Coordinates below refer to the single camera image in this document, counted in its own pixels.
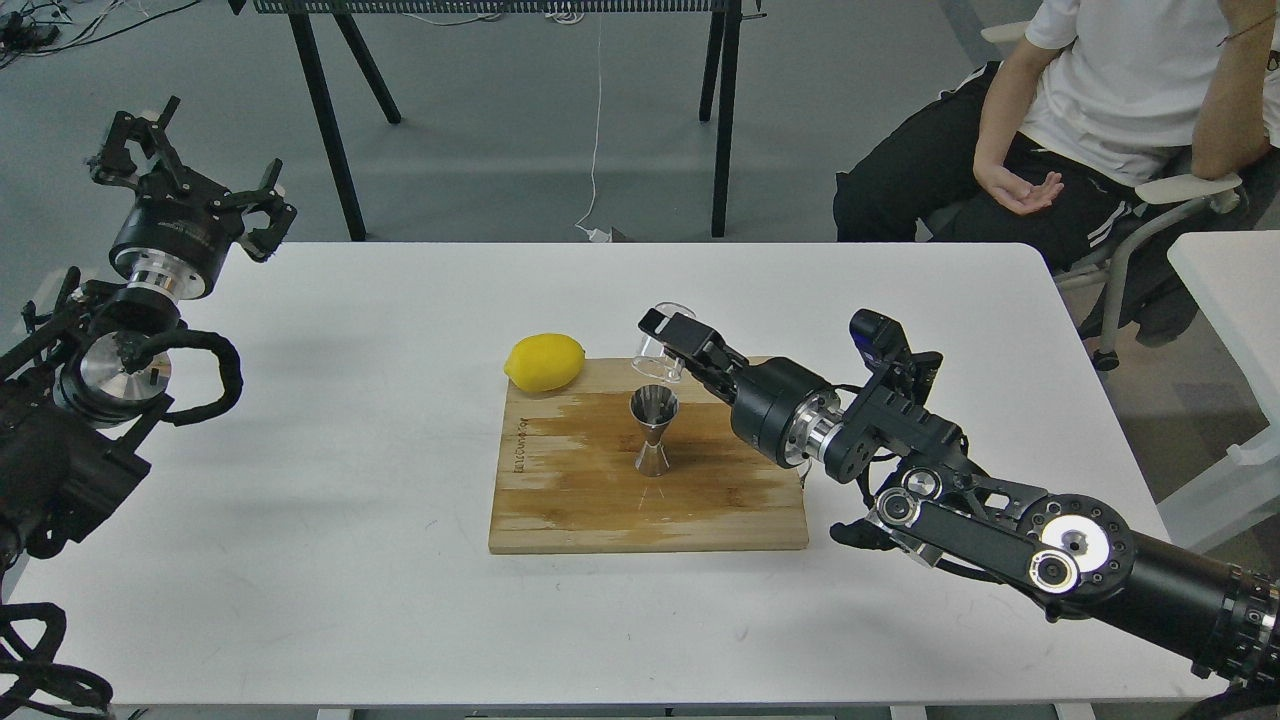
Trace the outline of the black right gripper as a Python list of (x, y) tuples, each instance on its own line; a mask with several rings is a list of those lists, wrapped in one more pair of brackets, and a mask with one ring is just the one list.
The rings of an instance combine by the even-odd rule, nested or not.
[(835, 386), (788, 357), (749, 365), (718, 331), (682, 313), (668, 316), (652, 307), (637, 328), (730, 405), (733, 433), (781, 468), (814, 457), (838, 424), (841, 400)]

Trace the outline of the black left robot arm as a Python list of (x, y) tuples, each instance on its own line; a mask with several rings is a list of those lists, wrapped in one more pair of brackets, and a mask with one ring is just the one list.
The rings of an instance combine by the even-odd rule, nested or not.
[(209, 296), (232, 245), (256, 263), (294, 217), (276, 182), (232, 191), (186, 165), (155, 115), (119, 111), (90, 159), (92, 179), (134, 202), (109, 252), (116, 283), (70, 268), (47, 313), (22, 309), (26, 337), (3, 356), (1, 556), (51, 559), (109, 519), (150, 471), (138, 448), (160, 423), (186, 427), (232, 410), (241, 356), (195, 331), (179, 302)]

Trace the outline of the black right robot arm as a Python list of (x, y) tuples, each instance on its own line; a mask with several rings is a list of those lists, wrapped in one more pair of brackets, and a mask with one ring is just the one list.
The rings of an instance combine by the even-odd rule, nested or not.
[(1197, 717), (1277, 705), (1277, 583), (1134, 532), (1107, 503), (991, 477), (963, 429), (925, 409), (942, 357), (915, 354), (869, 309), (850, 336), (870, 379), (841, 388), (786, 357), (753, 364), (710, 327), (649, 310), (640, 331), (730, 409), (733, 433), (782, 468), (804, 460), (859, 484), (868, 516), (836, 524), (851, 547), (1005, 584), (1050, 621), (1092, 618), (1190, 660), (1228, 691)]

